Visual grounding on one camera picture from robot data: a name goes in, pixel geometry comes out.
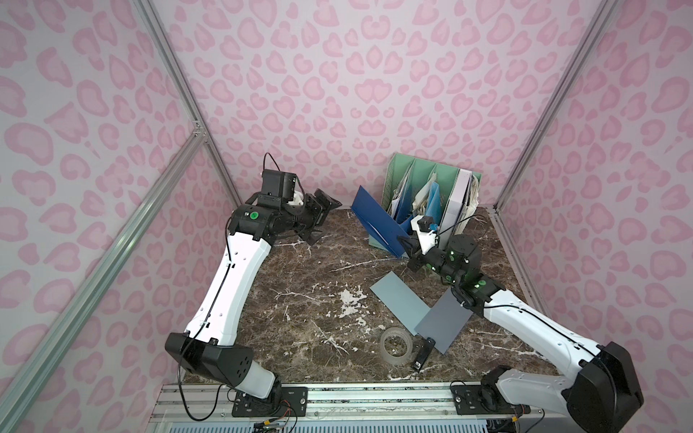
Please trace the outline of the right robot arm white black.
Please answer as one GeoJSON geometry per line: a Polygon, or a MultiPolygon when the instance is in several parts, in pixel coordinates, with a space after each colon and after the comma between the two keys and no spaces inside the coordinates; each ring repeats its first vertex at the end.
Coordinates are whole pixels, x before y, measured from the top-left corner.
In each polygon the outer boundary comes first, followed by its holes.
{"type": "Polygon", "coordinates": [[[433,232],[398,241],[413,272],[427,267],[448,285],[456,303],[511,332],[551,362],[557,375],[498,366],[480,381],[484,409],[527,406],[570,417],[586,432],[618,432],[644,406],[630,353],[601,345],[532,308],[480,269],[471,236],[456,235],[441,249],[433,232]]]}

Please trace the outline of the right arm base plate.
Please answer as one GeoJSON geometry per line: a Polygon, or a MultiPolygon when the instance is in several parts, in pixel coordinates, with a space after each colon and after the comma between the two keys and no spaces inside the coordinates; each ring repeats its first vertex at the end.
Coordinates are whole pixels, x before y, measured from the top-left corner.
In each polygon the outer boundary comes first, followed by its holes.
{"type": "Polygon", "coordinates": [[[530,406],[508,403],[488,386],[453,382],[449,389],[458,415],[513,415],[521,418],[532,412],[530,406]]]}

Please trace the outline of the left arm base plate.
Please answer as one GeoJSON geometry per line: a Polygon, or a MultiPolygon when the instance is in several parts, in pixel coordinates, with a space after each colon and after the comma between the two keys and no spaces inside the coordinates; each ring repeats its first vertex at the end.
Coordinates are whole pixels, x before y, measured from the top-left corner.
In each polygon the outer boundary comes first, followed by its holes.
{"type": "Polygon", "coordinates": [[[294,417],[304,417],[307,412],[309,388],[303,386],[279,386],[272,389],[267,398],[261,399],[249,393],[237,393],[232,399],[234,418],[278,417],[289,412],[294,417]]]}

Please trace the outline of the dark blue envelope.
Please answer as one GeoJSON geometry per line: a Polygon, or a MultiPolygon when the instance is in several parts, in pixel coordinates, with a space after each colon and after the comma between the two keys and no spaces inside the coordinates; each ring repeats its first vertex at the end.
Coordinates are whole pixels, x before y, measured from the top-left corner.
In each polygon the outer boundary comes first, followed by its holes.
{"type": "Polygon", "coordinates": [[[357,190],[351,209],[366,232],[385,250],[395,257],[405,254],[399,237],[409,235],[363,187],[357,190]]]}

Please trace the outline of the light blue envelope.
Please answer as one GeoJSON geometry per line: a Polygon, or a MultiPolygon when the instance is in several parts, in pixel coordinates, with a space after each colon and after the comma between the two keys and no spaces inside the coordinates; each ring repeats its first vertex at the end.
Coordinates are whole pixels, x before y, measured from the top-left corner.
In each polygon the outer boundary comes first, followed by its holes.
{"type": "Polygon", "coordinates": [[[416,327],[431,308],[408,285],[389,272],[371,286],[371,291],[413,336],[417,335],[416,327]]]}

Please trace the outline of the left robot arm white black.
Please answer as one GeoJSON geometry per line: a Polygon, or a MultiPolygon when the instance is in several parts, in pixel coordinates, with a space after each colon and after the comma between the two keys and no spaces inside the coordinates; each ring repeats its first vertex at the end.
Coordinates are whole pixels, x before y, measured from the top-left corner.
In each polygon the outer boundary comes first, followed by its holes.
{"type": "Polygon", "coordinates": [[[171,333],[166,352],[180,369],[262,400],[279,393],[275,374],[236,342],[247,297],[274,243],[296,235],[309,245],[340,202],[321,189],[287,198],[256,193],[233,211],[224,232],[218,270],[200,308],[180,333],[171,333]]]}

